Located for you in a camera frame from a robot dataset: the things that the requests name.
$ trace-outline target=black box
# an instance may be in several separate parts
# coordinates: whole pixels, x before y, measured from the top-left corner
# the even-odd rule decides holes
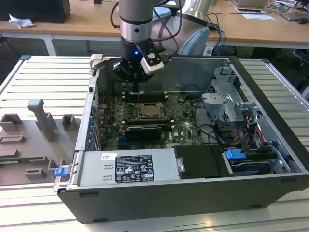
[[[64,23],[71,11],[69,0],[0,0],[0,21],[9,14],[33,22]]]

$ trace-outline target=wooden desk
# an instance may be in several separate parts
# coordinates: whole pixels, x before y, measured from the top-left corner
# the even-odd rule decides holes
[[[209,8],[209,13],[237,13],[235,5],[227,3],[231,4],[218,0]],[[56,55],[54,39],[120,41],[120,31],[110,24],[114,3],[70,0],[70,6],[71,13],[64,24],[35,22],[34,27],[17,29],[8,22],[0,22],[0,33],[6,37],[43,39],[51,56]],[[309,24],[300,25],[277,14],[269,15],[276,21],[250,20],[241,14],[218,14],[220,27],[226,33],[226,45],[309,49]],[[119,22],[118,12],[115,12],[114,20]],[[218,39],[218,32],[212,31],[208,45],[216,44]]]
[[[297,48],[298,45],[309,47],[309,24],[302,25],[291,22],[278,14],[267,14],[276,21],[246,19],[242,14],[230,15],[228,13],[236,13],[237,11],[235,5],[228,6],[227,3],[231,4],[231,2],[219,0],[216,5],[209,8],[209,13],[227,14],[218,14],[219,25],[226,33],[226,45],[246,43],[258,47]],[[216,22],[214,15],[210,15],[210,19],[213,23]]]

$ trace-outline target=blue clip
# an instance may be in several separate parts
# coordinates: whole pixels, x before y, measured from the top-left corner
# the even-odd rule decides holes
[[[240,149],[229,149],[225,152],[228,159],[246,159],[247,156]]]
[[[67,176],[68,168],[56,168],[54,172],[54,176]]]

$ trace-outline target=warning label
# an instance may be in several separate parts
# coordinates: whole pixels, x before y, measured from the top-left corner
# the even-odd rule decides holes
[[[151,155],[117,156],[115,168],[117,183],[154,181],[154,167]]]

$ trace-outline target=table leg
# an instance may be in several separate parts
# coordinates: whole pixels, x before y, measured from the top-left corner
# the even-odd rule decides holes
[[[87,48],[87,52],[91,52],[91,46],[90,46],[89,40],[86,40],[86,48]]]
[[[56,51],[55,51],[54,44],[53,44],[53,38],[51,36],[46,37],[46,38],[44,38],[44,41],[45,41],[45,45],[46,45],[48,54],[50,56],[56,56]]]

